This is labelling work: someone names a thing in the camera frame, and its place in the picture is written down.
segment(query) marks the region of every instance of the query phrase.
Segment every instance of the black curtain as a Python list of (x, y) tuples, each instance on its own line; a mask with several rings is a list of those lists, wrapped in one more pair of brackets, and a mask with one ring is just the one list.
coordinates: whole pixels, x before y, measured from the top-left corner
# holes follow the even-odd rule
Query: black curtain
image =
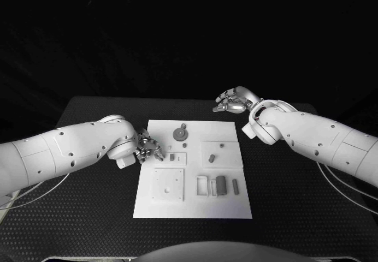
[(74, 96), (215, 99), (243, 85), (344, 121), (375, 103), (374, 9), (355, 1), (2, 5), (0, 142), (51, 130)]

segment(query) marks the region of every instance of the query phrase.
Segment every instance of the textured mat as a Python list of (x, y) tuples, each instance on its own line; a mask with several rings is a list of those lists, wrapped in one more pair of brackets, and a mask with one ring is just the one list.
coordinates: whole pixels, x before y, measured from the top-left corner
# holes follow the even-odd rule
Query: textured mat
[[(58, 127), (124, 115), (134, 128), (152, 120), (234, 121), (243, 152), (253, 219), (133, 218), (140, 164), (119, 169), (107, 157), (39, 201), (10, 210), (0, 226), (2, 261), (46, 257), (137, 257), (195, 241), (240, 241), (309, 257), (351, 256), (378, 261), (378, 227), (368, 211), (328, 184), (316, 163), (284, 141), (273, 146), (243, 133), (248, 113), (212, 112), (214, 101), (75, 97)], [(309, 104), (293, 106), (316, 113)], [(351, 177), (339, 177), (354, 184)], [(48, 181), (16, 204), (32, 200), (62, 178)], [(352, 199), (358, 193), (336, 185)]]

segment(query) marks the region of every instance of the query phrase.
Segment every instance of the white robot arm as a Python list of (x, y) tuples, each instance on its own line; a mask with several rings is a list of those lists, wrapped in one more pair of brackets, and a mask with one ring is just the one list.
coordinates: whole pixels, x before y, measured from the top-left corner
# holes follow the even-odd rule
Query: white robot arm
[(0, 144), (0, 197), (88, 167), (106, 154), (124, 168), (136, 162), (133, 153), (140, 163), (152, 155), (165, 158), (149, 132), (119, 115)]
[(286, 140), (290, 148), (378, 187), (378, 138), (345, 124), (306, 112), (280, 100), (264, 100), (244, 87), (217, 98), (214, 112), (250, 111), (243, 131), (273, 145)]

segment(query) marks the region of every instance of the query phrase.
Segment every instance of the cable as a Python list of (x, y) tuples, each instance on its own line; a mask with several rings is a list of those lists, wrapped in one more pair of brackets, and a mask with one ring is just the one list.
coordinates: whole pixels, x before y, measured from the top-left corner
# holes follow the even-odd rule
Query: cable
[(39, 196), (36, 199), (33, 199), (31, 202), (22, 204), (22, 205), (19, 205), (19, 206), (6, 207), (6, 208), (3, 208), (3, 209), (0, 209), (0, 210), (16, 209), (18, 207), (26, 206), (28, 204), (33, 203), (38, 199), (41, 199), (41, 198), (62, 184), (62, 182), (64, 182), (65, 179), (68, 178), (68, 175), (69, 175), (69, 173), (65, 175), (64, 179), (62, 179), (61, 182), (57, 184), (57, 186), (55, 186), (42, 196)]
[(334, 174), (334, 172), (331, 171), (331, 169), (329, 169), (329, 167), (328, 167), (326, 165), (325, 165), (325, 167), (328, 168), (332, 176), (334, 176), (352, 190), (355, 190), (357, 192), (362, 193), (367, 197), (370, 197), (370, 198), (372, 198), (372, 199), (375, 199), (375, 200), (378, 201), (378, 198), (377, 198), (377, 197), (374, 197), (372, 195), (367, 194), (365, 192), (362, 192), (361, 190), (358, 190), (355, 187), (352, 187), (352, 186)]
[(323, 174), (323, 176), (325, 176), (325, 179), (326, 179), (328, 182), (331, 183), (331, 186), (332, 186), (332, 187), (336, 189), (336, 191), (342, 194), (342, 196), (344, 196), (351, 202), (354, 202), (359, 207), (362, 207), (365, 210), (371, 211), (371, 213), (375, 213), (375, 214), (378, 215), (378, 212), (375, 212), (375, 211), (372, 211), (371, 209), (368, 209), (368, 207), (365, 207), (365, 206), (361, 205), (357, 201), (354, 201), (352, 199), (349, 199), (349, 198), (347, 197), (347, 195), (344, 194), (344, 192), (336, 188), (336, 186), (335, 186), (335, 185), (332, 184), (332, 182), (329, 181), (329, 178), (328, 178), (328, 176), (325, 175), (325, 172), (323, 172), (323, 170), (322, 170), (322, 168), (321, 168), (319, 162), (316, 162), (316, 163), (318, 163), (321, 172), (322, 172), (322, 174)]
[(15, 199), (12, 199), (9, 202), (6, 202), (2, 206), (5, 206), (7, 203), (16, 201), (18, 199), (20, 199), (25, 195), (28, 195), (44, 183), (44, 181), (31, 189), (28, 190), (22, 195), (19, 195)]

